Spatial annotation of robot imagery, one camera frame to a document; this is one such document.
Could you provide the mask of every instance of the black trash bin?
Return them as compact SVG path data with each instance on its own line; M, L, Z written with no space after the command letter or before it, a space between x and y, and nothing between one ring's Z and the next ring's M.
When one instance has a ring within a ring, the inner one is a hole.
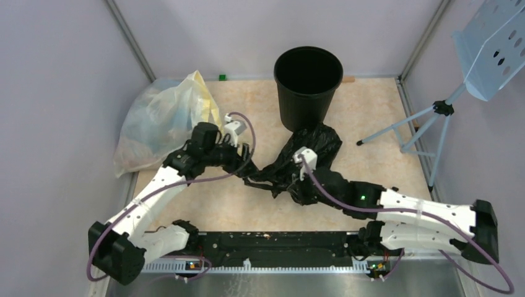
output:
M330 52L314 46L293 48L276 61L274 77L282 124L295 132L324 120L343 66Z

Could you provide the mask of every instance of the white wall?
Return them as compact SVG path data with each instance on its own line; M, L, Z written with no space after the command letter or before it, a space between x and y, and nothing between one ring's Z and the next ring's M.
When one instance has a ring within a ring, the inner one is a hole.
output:
M315 45L346 74L399 75L440 0L117 0L157 77L271 78Z
M0 296L82 296L87 230L129 176L113 151L147 85L101 0L0 1Z
M481 3L455 1L440 22L407 81L416 110L447 98L462 82L450 36L454 30L464 28ZM519 34L525 37L525 30ZM475 199L492 202L499 220L501 264L517 286L516 296L525 296L524 94L525 69L490 102L465 93L454 104L456 113L451 119L436 179L436 186L448 202L470 204ZM422 138L431 149L438 143L441 123ZM494 268L477 267L483 280L506 286Z

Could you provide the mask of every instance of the wooden block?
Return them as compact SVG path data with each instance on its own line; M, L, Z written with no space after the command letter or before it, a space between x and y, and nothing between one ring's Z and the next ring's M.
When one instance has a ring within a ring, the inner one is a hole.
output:
M343 76L342 82L355 82L355 76Z

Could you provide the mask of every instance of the white plastic bag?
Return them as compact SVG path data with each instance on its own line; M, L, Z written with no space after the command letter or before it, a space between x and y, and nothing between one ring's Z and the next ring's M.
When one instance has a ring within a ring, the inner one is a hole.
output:
M159 166L184 145L198 122L222 127L219 108L199 71L176 85L173 80L157 79L131 105L113 157L117 177Z

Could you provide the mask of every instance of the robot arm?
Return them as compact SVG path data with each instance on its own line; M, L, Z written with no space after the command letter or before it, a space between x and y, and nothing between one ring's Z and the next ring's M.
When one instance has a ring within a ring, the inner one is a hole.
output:
M316 169L317 156L314 151L305 147L299 149L293 156L295 163L302 163L300 155L303 155L323 188L337 200L364 209L403 208L432 213L458 227L498 261L497 220L489 202L477 200L473 205L441 204L409 197L378 184L348 182L341 174L329 168ZM339 205L319 192L306 175L303 165L300 168L298 182L305 204L322 202L341 209ZM361 220L373 220L359 232L360 240L366 245L379 244L389 250L441 249L461 254L467 260L488 264L488 260L470 244L465 243L463 237L433 218L409 212L365 213L344 209L343 213Z
M256 170L252 163L240 172L237 169L247 160L249 146L242 145L238 153L238 136L246 125L242 121L225 118L225 135L217 143L219 128L211 123L199 123L183 148L167 156L163 165L146 187L122 211L105 224L95 222L89 229L89 250L102 233L122 214L132 209L102 239L95 252L93 265L123 285L131 283L143 266L169 252L186 247L190 234L198 230L185 221L175 221L165 229L146 233L146 229L177 194L204 172L207 166L221 166L226 172L243 177ZM146 195L158 192L145 200Z

